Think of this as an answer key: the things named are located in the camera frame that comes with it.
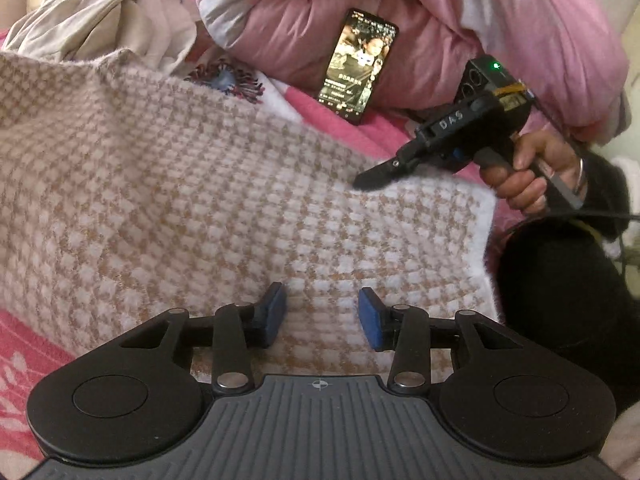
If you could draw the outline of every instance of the hand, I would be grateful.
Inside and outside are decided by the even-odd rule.
[[[513,169],[490,166],[480,171],[482,179],[507,199],[512,209],[525,214],[540,213],[546,206],[546,180],[536,178],[527,168],[538,156],[560,176],[569,189],[575,189],[580,179],[580,158],[570,144],[557,134],[541,130],[521,136],[515,146]]]

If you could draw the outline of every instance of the illuminated phone screen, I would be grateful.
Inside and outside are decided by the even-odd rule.
[[[349,122],[360,121],[398,28],[351,9],[318,94],[318,102]]]

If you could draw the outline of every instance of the houndstooth blanket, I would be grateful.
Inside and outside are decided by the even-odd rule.
[[[0,294],[80,354],[172,307],[211,314],[286,284],[262,372],[388,371],[357,292],[432,316],[495,317],[482,257],[495,200],[445,176],[379,192],[373,161],[119,52],[91,64],[0,56]],[[434,355],[434,379],[448,369]]]

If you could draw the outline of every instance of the silver screw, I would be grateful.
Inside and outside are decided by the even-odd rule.
[[[245,374],[240,372],[227,372],[218,377],[218,384],[223,388],[233,390],[235,388],[242,388],[249,382],[249,378]]]
[[[394,382],[403,388],[417,388],[424,384],[424,375],[418,372],[400,372],[394,377]]]

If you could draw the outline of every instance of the person's leg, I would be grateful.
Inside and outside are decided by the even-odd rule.
[[[588,232],[551,220],[524,226],[497,281],[510,328],[602,378],[618,412],[640,400],[640,311]]]

